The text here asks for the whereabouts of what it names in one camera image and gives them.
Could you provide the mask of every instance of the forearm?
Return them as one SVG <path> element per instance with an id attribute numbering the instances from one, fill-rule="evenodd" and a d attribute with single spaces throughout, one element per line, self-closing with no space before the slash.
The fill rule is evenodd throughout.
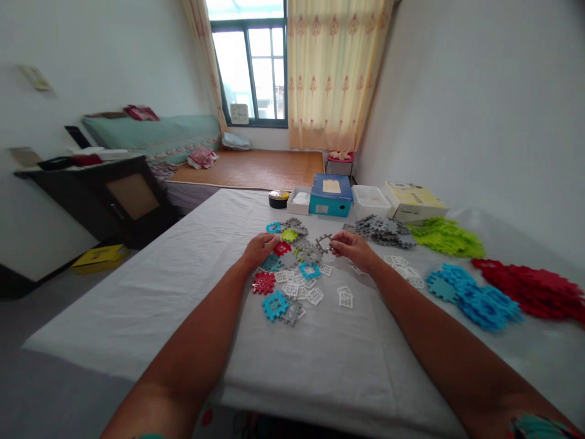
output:
<path id="1" fill-rule="evenodd" d="M 138 384 L 156 383 L 196 396 L 211 391 L 230 348 L 252 267 L 236 262 L 158 353 Z"/>
<path id="2" fill-rule="evenodd" d="M 380 260 L 370 273 L 420 364 L 462 419 L 466 412 L 521 407 L 570 425 L 524 378 L 388 264 Z"/>

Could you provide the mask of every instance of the yellow curtain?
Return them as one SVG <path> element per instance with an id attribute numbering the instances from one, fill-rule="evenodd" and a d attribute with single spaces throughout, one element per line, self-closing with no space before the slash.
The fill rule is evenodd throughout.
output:
<path id="1" fill-rule="evenodd" d="M 288 0 L 291 148 L 356 151 L 394 0 Z"/>
<path id="2" fill-rule="evenodd" d="M 213 103 L 217 108 L 219 128 L 223 137 L 227 132 L 227 123 L 221 106 L 221 90 L 219 89 L 218 63 L 215 59 L 215 50 L 213 46 L 213 36 L 211 35 L 211 23 L 207 15 L 207 5 L 205 0 L 182 0 L 185 15 L 189 21 L 191 33 L 193 34 L 195 44 L 199 49 L 200 56 L 205 65 L 205 71 L 209 79 L 209 87 L 213 95 Z"/>

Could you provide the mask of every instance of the red puzzle piece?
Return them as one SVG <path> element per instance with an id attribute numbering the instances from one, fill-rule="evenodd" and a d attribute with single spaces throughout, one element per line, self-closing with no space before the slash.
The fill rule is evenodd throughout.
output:
<path id="1" fill-rule="evenodd" d="M 473 259 L 471 263 L 490 284 L 518 302 L 524 312 L 540 318 L 573 318 L 585 323 L 583 291 L 558 274 L 493 260 Z"/>
<path id="2" fill-rule="evenodd" d="M 269 273 L 267 271 L 256 273 L 256 276 L 254 276 L 254 283 L 252 284 L 252 293 L 264 294 L 266 296 L 272 293 L 274 284 L 276 284 L 274 273 Z"/>
<path id="3" fill-rule="evenodd" d="M 288 253 L 289 251 L 291 251 L 291 247 L 289 244 L 285 243 L 284 241 L 282 241 L 280 244 L 278 244 L 275 248 L 274 248 L 274 252 L 278 255 L 278 256 L 282 256 L 284 253 Z"/>

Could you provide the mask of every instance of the phone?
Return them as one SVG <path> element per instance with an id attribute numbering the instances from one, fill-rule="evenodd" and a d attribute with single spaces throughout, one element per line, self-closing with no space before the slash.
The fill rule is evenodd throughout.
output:
<path id="1" fill-rule="evenodd" d="M 73 140 L 75 140 L 75 143 L 77 143 L 81 149 L 91 147 L 91 143 L 83 135 L 79 127 L 76 127 L 75 125 L 70 126 L 66 125 L 65 129 L 67 130 L 69 135 L 73 137 Z"/>

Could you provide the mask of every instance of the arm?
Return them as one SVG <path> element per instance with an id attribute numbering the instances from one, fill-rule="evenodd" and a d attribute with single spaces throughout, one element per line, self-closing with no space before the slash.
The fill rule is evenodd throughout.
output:
<path id="1" fill-rule="evenodd" d="M 191 438 L 199 410 L 220 378 L 250 272 L 280 242 L 259 234 L 189 314 L 118 407 L 102 439 L 160 434 Z"/>
<path id="2" fill-rule="evenodd" d="M 420 364 L 472 438 L 504 438 L 513 416 L 532 413 L 577 428 L 524 378 L 415 290 L 360 236 L 342 231 L 331 242 L 369 273 Z"/>

